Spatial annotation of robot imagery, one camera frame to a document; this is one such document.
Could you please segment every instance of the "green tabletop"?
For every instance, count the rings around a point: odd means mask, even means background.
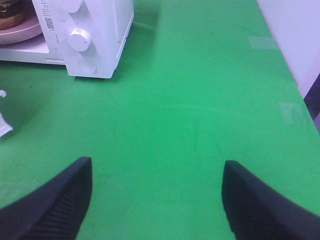
[[[0,62],[14,127],[0,138],[0,207],[90,156],[78,240],[233,240],[221,201],[232,159],[320,215],[319,134],[259,37],[271,36],[254,0],[136,0],[112,79]]]

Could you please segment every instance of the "white wall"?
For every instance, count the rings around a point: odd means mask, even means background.
[[[320,73],[320,0],[257,0],[305,97]]]

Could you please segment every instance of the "plate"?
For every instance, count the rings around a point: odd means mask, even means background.
[[[27,11],[25,19],[17,26],[0,30],[0,45],[22,42],[42,33],[32,2],[26,1],[25,3]]]

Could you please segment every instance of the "microwave knob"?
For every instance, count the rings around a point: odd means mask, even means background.
[[[70,47],[78,52],[86,51],[91,44],[91,36],[83,29],[75,29],[68,38]]]
[[[63,10],[73,14],[80,9],[84,0],[57,0],[57,2]]]

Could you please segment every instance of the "microwave button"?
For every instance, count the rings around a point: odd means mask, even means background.
[[[80,9],[84,0],[57,0],[57,2],[63,10],[73,14]]]
[[[79,61],[79,68],[86,74],[95,74],[97,72],[97,65],[94,61],[84,58]]]
[[[91,36],[83,29],[75,29],[70,34],[68,43],[74,50],[84,52],[91,44]]]

